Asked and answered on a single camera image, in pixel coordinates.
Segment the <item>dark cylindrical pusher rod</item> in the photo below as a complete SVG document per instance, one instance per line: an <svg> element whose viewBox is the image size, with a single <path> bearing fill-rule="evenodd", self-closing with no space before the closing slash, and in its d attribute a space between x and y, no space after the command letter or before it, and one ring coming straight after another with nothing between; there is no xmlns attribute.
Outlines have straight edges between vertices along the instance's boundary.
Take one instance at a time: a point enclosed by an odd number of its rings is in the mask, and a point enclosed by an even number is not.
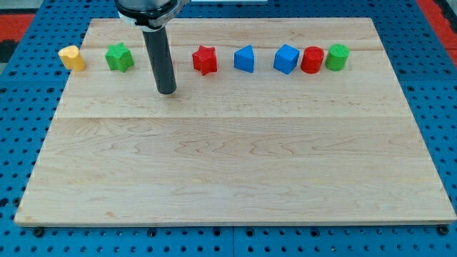
<svg viewBox="0 0 457 257"><path fill-rule="evenodd" d="M143 36L156 88L160 94L172 94L176 90L176 78L166 29L144 32Z"/></svg>

